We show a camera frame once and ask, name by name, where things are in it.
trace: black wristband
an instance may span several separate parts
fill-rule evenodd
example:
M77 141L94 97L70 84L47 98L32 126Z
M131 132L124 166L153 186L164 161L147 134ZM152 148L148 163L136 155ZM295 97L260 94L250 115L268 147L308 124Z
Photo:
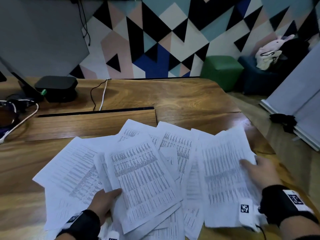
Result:
M265 214L269 224L276 224L278 227L284 219L292 216L303 216L319 224L318 219L307 210L298 210L284 190L289 190L283 185L271 185L262 190L262 200L259 212ZM298 197L297 205L304 205Z
M76 240L97 240L100 233L100 219L92 210L84 210L71 217L57 237L64 233L70 234Z

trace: hand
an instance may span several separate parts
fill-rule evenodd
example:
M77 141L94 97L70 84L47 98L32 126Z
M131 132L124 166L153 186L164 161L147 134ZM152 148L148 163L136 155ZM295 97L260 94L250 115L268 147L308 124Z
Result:
M106 221L106 214L110 210L113 200L121 193L122 189L120 188L107 193L105 193L102 189L94 195L88 210L92 210L95 214L97 214L100 219L100 226L102 226Z
M255 156L255 158L257 165L253 165L245 159L240 160L240 164L248 171L249 177L254 184L262 190L271 185L282 185L272 161L260 156Z

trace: wooden table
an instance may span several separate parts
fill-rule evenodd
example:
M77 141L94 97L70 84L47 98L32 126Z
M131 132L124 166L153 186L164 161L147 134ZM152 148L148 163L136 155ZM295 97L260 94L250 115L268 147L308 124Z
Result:
M34 83L36 80L30 79L29 82ZM78 98L75 101L66 104L42 102L38 115L91 111L94 105L90 99L90 90L101 83L101 80L79 79L78 82ZM104 86L101 86L93 91L98 107L103 89ZM17 82L9 79L1 83L0 96L18 90ZM108 81L103 110L149 106L155 108L157 121L186 129L195 128L213 135L242 125L253 152L270 158L284 184L298 191L319 218L319 212L306 194L295 185L294 179L279 162L267 140L215 82L206 79ZM146 120L148 122L153 125L154 120L150 118ZM71 140L62 138L25 142L26 134L30 132L30 123L32 119L0 145L0 239L44 238L44 190L31 179ZM109 135L108 133L111 132L106 130L104 135ZM278 229L267 226L266 237L268 240L280 239ZM242 228L203 227L199 239L263 239L263 235Z

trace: green cube stool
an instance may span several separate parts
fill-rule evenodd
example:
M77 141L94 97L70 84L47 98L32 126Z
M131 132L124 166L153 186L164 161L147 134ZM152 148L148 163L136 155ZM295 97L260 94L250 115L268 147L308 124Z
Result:
M229 92L243 69L232 56L208 56L203 63L200 78L215 81L225 92Z

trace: stuffed toy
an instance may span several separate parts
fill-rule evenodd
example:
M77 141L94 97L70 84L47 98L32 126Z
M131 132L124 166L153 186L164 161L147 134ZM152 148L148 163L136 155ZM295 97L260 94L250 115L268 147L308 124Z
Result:
M285 42L292 40L294 38L294 34L286 37L285 39L281 38L282 36L278 36L276 40L271 41L258 50L255 56L257 59L257 68L267 70L272 63L275 64L282 53L279 49Z

